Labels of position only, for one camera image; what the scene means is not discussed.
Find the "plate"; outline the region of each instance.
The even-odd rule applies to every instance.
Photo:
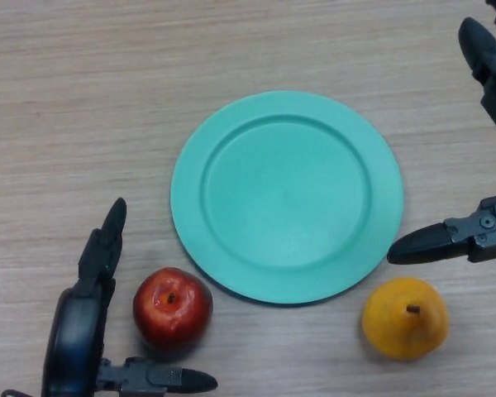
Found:
[[[385,257],[403,182],[384,138],[315,93],[231,103],[188,139],[171,213],[194,262],[236,294],[305,304],[339,294]]]

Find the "pear stem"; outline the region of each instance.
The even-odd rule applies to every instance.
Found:
[[[409,304],[406,306],[406,311],[408,313],[419,314],[421,312],[421,307],[416,304]]]

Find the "wood grain surface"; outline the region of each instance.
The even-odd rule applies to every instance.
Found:
[[[193,273],[169,211],[174,162],[195,127],[260,91],[348,104],[383,133],[405,186],[400,234],[465,216],[496,194],[496,128],[457,41],[493,33],[484,0],[0,0],[0,392],[40,395],[55,303],[114,199],[129,207],[105,354],[141,354],[140,282]],[[446,343],[411,365],[367,348],[368,294],[422,277],[451,311]],[[342,296],[299,309],[210,285],[212,326],[177,364],[215,375],[205,395],[496,397],[496,261],[382,263]]]

